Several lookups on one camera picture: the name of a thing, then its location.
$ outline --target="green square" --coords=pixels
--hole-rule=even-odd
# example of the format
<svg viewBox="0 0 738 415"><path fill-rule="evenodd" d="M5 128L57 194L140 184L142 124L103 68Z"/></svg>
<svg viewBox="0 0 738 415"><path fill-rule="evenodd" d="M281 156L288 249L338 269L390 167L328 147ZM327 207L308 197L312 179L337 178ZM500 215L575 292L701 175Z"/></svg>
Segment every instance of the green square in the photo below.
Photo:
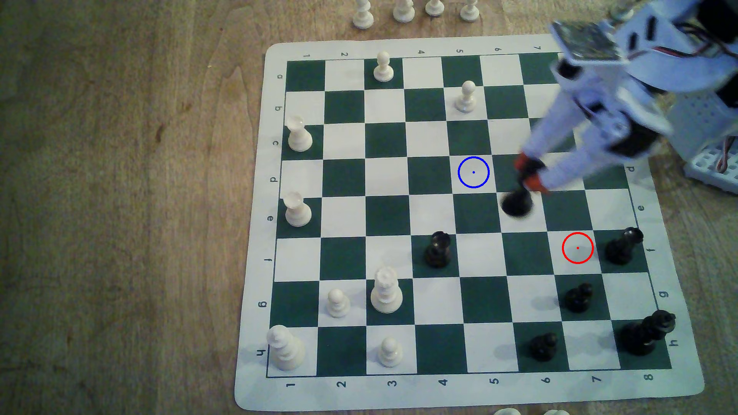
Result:
<svg viewBox="0 0 738 415"><path fill-rule="evenodd" d="M503 233L508 275L552 275L551 250L546 232Z"/></svg>
<svg viewBox="0 0 738 415"><path fill-rule="evenodd" d="M405 121L445 121L446 98L442 88L405 89Z"/></svg>
<svg viewBox="0 0 738 415"><path fill-rule="evenodd" d="M487 120L447 121L449 151L452 156L490 154Z"/></svg>
<svg viewBox="0 0 738 415"><path fill-rule="evenodd" d="M433 268L425 262L425 249L430 245L430 235L413 235L410 237L413 253L413 278L458 277L459 263L456 250L456 235L451 237L451 261L443 268Z"/></svg>
<svg viewBox="0 0 738 415"><path fill-rule="evenodd" d="M367 371L367 328L318 327L317 376L362 376Z"/></svg>
<svg viewBox="0 0 738 415"><path fill-rule="evenodd" d="M558 53L522 53L518 57L524 84L556 83L556 78L551 73L551 63L559 60Z"/></svg>
<svg viewBox="0 0 738 415"><path fill-rule="evenodd" d="M323 197L364 196L364 159L323 160Z"/></svg>
<svg viewBox="0 0 738 415"><path fill-rule="evenodd" d="M395 312L378 312L371 305L371 290L374 280L367 280L367 326L398 326L415 323L415 307L413 306L413 280L400 278L397 285L402 291L402 305Z"/></svg>
<svg viewBox="0 0 738 415"><path fill-rule="evenodd" d="M511 323L507 277L461 279L464 323Z"/></svg>
<svg viewBox="0 0 738 415"><path fill-rule="evenodd" d="M390 58L394 75L387 82L379 82L374 77L376 59L364 59L364 89L402 89L402 58Z"/></svg>
<svg viewBox="0 0 738 415"><path fill-rule="evenodd" d="M277 221L277 237L278 238L319 238L320 237L320 208L321 199L320 197L305 198L303 200L306 205L310 207L312 217L307 225L301 227L294 227L287 223L285 213L287 207L284 205L284 201L280 199L279 205L277 206L277 217L268 216L266 220Z"/></svg>
<svg viewBox="0 0 738 415"><path fill-rule="evenodd" d="M623 230L595 230L594 233L597 255L599 255L600 267L603 274L615 272L648 272L648 262L646 262L646 252L643 244L638 244L633 248L633 259L631 262L625 265L617 265L607 260L604 250L608 242L620 238L623 235Z"/></svg>
<svg viewBox="0 0 738 415"><path fill-rule="evenodd" d="M325 124L363 123L364 91L326 91Z"/></svg>
<svg viewBox="0 0 738 415"><path fill-rule="evenodd" d="M289 147L289 129L284 127L282 132L282 160L321 160L323 158L323 125L305 126L305 129L313 137L313 144L305 151L295 151Z"/></svg>
<svg viewBox="0 0 738 415"><path fill-rule="evenodd" d="M513 330L515 332L518 372L546 373L569 371L569 359L566 355L564 328L560 321L513 323ZM536 336L544 335L546 333L554 333L559 338L559 342L556 344L556 355L548 362L539 362L531 357L529 347L531 340Z"/></svg>
<svg viewBox="0 0 738 415"><path fill-rule="evenodd" d="M479 56L444 56L441 58L444 71L444 86L461 86L470 80L475 85L482 85L482 65Z"/></svg>
<svg viewBox="0 0 738 415"><path fill-rule="evenodd" d="M318 281L272 284L272 313L269 326L315 327L318 325Z"/></svg>
<svg viewBox="0 0 738 415"><path fill-rule="evenodd" d="M451 193L449 157L408 157L407 184L410 194Z"/></svg>
<svg viewBox="0 0 738 415"><path fill-rule="evenodd" d="M561 319L563 321L610 319L610 308L607 306L607 295L604 291L602 274L556 275L555 278L556 291L559 293L559 304L561 305ZM569 311L564 306L564 297L566 296L566 293L570 289L577 288L580 284L585 282L592 284L590 308L582 313Z"/></svg>
<svg viewBox="0 0 738 415"><path fill-rule="evenodd" d="M592 229L584 191L555 191L541 195L541 199L549 231Z"/></svg>
<svg viewBox="0 0 738 415"><path fill-rule="evenodd" d="M500 232L500 211L496 193L454 195L456 233Z"/></svg>
<svg viewBox="0 0 738 415"><path fill-rule="evenodd" d="M418 374L465 374L463 324L415 326Z"/></svg>
<svg viewBox="0 0 738 415"><path fill-rule="evenodd" d="M618 335L620 330L628 323L640 323L641 320L613 320L613 332L615 333L615 347L618 350L621 370L657 370L671 369L672 361L669 358L669 350L665 340L656 343L656 349L646 356L635 356L625 351L621 345Z"/></svg>
<svg viewBox="0 0 738 415"><path fill-rule="evenodd" d="M484 100L490 120L528 118L523 85L485 86Z"/></svg>
<svg viewBox="0 0 738 415"><path fill-rule="evenodd" d="M366 276L366 241L355 238L320 239L320 279L351 280Z"/></svg>
<svg viewBox="0 0 738 415"><path fill-rule="evenodd" d="M364 124L366 158L406 157L405 123Z"/></svg>
<svg viewBox="0 0 738 415"><path fill-rule="evenodd" d="M367 196L367 236L410 234L410 198Z"/></svg>
<svg viewBox="0 0 738 415"><path fill-rule="evenodd" d="M287 62L287 92L324 91L325 61L290 61Z"/></svg>

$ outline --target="wooden table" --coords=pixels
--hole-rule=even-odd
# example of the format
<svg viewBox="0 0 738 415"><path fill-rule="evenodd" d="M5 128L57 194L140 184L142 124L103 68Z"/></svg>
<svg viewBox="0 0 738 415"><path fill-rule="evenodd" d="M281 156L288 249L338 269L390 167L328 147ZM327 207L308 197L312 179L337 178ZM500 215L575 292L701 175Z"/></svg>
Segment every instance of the wooden table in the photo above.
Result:
<svg viewBox="0 0 738 415"><path fill-rule="evenodd" d="M463 24L463 2L445 1L442 18L400 25L392 0L372 3L360 32L348 0L0 1L13 16L0 19L0 413L242 412L235 352L269 46L544 33L606 4L482 0L481 20ZM738 406L738 200L685 179L668 148L652 168L706 390L523 414Z"/></svg>

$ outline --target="black pawn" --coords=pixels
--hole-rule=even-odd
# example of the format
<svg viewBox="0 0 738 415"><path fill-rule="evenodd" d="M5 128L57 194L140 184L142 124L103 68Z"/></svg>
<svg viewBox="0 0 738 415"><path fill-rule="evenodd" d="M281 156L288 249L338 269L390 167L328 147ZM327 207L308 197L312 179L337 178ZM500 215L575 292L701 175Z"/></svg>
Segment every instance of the black pawn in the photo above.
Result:
<svg viewBox="0 0 738 415"><path fill-rule="evenodd" d="M531 357L539 362L548 362L556 356L556 344L558 342L559 338L556 333L546 333L534 337L530 344Z"/></svg>
<svg viewBox="0 0 738 415"><path fill-rule="evenodd" d="M608 261L625 265L633 259L633 248L644 241L644 234L637 227L628 227L620 238L613 239L604 248Z"/></svg>
<svg viewBox="0 0 738 415"><path fill-rule="evenodd" d="M656 310L640 323L629 323L623 327L618 340L628 353L645 356L654 351L656 342L674 331L676 323L676 316L672 313Z"/></svg>
<svg viewBox="0 0 738 415"><path fill-rule="evenodd" d="M443 268L451 262L451 237L438 231L430 236L430 245L425 249L425 261L433 268Z"/></svg>
<svg viewBox="0 0 738 415"><path fill-rule="evenodd" d="M585 282L577 288L570 289L564 296L564 306L571 312L585 312L590 308L592 284Z"/></svg>

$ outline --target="chessboard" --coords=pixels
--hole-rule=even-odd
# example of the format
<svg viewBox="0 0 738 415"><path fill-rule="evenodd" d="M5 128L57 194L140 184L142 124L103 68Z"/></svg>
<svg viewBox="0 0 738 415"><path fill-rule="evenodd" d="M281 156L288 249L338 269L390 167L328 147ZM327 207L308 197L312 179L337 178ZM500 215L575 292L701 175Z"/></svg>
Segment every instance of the chessboard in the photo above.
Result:
<svg viewBox="0 0 738 415"><path fill-rule="evenodd" d="M381 52L391 68L383 82ZM521 219L500 207L518 187L520 145L559 90L550 70L559 52L550 35L269 48L239 406L429 408L703 390L646 160L534 193ZM467 81L474 105L461 112ZM575 148L578 131L542 161ZM643 240L614 264L604 251L628 228ZM425 255L438 236L447 246L437 267ZM391 312L373 303L379 276L380 297L397 306L392 289L401 292ZM568 296L579 287L587 306L574 312ZM622 329L657 310L675 316L673 330L650 353L629 353ZM551 338L548 358L534 356L531 344ZM284 356L295 367L275 363Z"/></svg>

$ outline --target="white pawn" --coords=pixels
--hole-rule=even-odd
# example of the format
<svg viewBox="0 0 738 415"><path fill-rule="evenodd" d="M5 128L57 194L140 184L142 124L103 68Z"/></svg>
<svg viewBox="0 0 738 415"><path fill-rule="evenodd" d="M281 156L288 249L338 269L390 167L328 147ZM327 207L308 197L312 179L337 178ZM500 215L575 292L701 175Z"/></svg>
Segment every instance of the white pawn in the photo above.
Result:
<svg viewBox="0 0 738 415"><path fill-rule="evenodd" d="M464 21L475 21L479 17L477 0L466 0L466 5L461 8L461 18Z"/></svg>
<svg viewBox="0 0 738 415"><path fill-rule="evenodd" d="M289 129L287 143L292 150L305 151L313 145L313 136L305 129L305 120L299 115L287 117L286 122Z"/></svg>
<svg viewBox="0 0 738 415"><path fill-rule="evenodd" d="M285 326L274 326L266 334L266 341L272 348L269 353L272 362L280 370L295 370L305 360L305 344L293 336Z"/></svg>
<svg viewBox="0 0 738 415"><path fill-rule="evenodd" d="M388 368L393 368L402 361L402 345L397 340L387 337L382 341L377 353L379 362Z"/></svg>
<svg viewBox="0 0 738 415"><path fill-rule="evenodd" d="M430 0L425 4L425 13L428 13L429 16L439 17L445 9L446 7L441 3L441 0Z"/></svg>
<svg viewBox="0 0 738 415"><path fill-rule="evenodd" d="M305 226L313 217L313 211L298 192L289 192L284 195L284 205L287 211L284 213L287 223L294 227Z"/></svg>
<svg viewBox="0 0 738 415"><path fill-rule="evenodd" d="M391 267L382 267L374 275L371 290L371 305L385 314L395 312L402 305L402 290L397 283L397 272Z"/></svg>
<svg viewBox="0 0 738 415"><path fill-rule="evenodd" d="M408 23L415 17L415 9L412 0L397 0L392 16L400 23Z"/></svg>
<svg viewBox="0 0 738 415"><path fill-rule="evenodd" d="M335 318L341 318L351 309L351 301L340 289L333 288L328 292L328 313Z"/></svg>
<svg viewBox="0 0 738 415"><path fill-rule="evenodd" d="M468 80L461 85L461 95L456 98L456 109L463 112L464 114L468 114L472 111L474 111L474 108L477 106L477 99L474 98L474 90L477 88L476 85L474 85L474 82L471 80Z"/></svg>
<svg viewBox="0 0 738 415"><path fill-rule="evenodd" d="M379 82L388 82L395 76L395 70L390 66L390 54L380 52L376 56L377 66L374 68L374 79Z"/></svg>
<svg viewBox="0 0 738 415"><path fill-rule="evenodd" d="M354 15L354 26L359 29L368 29L374 24L374 16L369 11L371 3L369 0L356 0L356 14Z"/></svg>

